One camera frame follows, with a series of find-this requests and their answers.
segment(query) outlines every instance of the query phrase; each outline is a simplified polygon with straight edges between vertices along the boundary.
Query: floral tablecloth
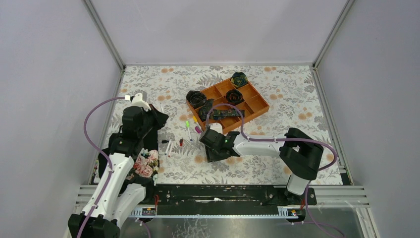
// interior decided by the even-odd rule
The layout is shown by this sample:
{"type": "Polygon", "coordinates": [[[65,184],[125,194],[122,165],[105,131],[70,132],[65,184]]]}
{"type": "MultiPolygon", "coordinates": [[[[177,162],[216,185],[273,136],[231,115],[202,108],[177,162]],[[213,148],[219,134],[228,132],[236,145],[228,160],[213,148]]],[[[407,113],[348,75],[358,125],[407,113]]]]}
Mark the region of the floral tablecloth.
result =
{"type": "MultiPolygon", "coordinates": [[[[267,156],[231,157],[225,161],[207,163],[204,146],[199,135],[191,130],[193,141],[188,140],[186,120],[194,124],[193,114],[185,102],[190,90],[203,90],[234,72],[244,72],[248,80],[270,105],[267,113],[246,123],[245,132],[251,135],[284,134],[296,127],[313,139],[330,143],[326,121],[308,66],[129,66],[121,83],[119,96],[147,92],[147,102],[169,115],[159,136],[158,183],[188,184],[286,184],[290,169],[280,158],[267,156]],[[172,149],[171,157],[164,155],[167,144],[161,140],[183,138],[172,149]]],[[[115,104],[103,148],[109,136],[118,131],[122,111],[129,103],[115,104]]],[[[332,161],[325,149],[321,166],[332,161]]],[[[338,166],[318,173],[312,184],[342,184],[338,166]]]]}

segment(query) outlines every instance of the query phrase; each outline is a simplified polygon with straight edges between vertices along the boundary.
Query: wooden tray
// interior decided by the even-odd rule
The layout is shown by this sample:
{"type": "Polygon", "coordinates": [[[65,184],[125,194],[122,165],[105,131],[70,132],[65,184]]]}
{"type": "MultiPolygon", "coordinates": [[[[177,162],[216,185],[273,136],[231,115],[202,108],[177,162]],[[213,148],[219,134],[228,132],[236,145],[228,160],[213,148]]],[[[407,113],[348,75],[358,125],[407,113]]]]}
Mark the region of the wooden tray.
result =
{"type": "MultiPolygon", "coordinates": [[[[220,104],[220,103],[227,103],[224,96],[226,92],[229,90],[235,89],[235,87],[230,82],[230,78],[211,86],[210,88],[206,88],[205,90],[201,91],[204,95],[206,95],[207,99],[214,99],[213,106],[220,104]]],[[[270,106],[264,100],[264,98],[256,91],[256,89],[252,86],[249,82],[247,85],[242,86],[238,89],[239,92],[242,93],[244,98],[244,102],[236,105],[236,107],[240,110],[245,110],[245,123],[261,116],[262,114],[266,113],[270,106]]],[[[193,115],[197,118],[198,123],[200,124],[201,128],[204,130],[206,127],[206,122],[201,121],[200,117],[198,116],[198,111],[200,108],[194,109],[190,103],[187,101],[187,105],[190,110],[193,112],[193,115]]],[[[227,110],[230,109],[228,106],[220,106],[217,107],[219,110],[227,110]]],[[[213,120],[209,119],[209,123],[218,122],[223,127],[223,134],[226,134],[233,129],[236,129],[241,126],[241,118],[240,117],[227,117],[223,118],[222,120],[213,120]]]]}

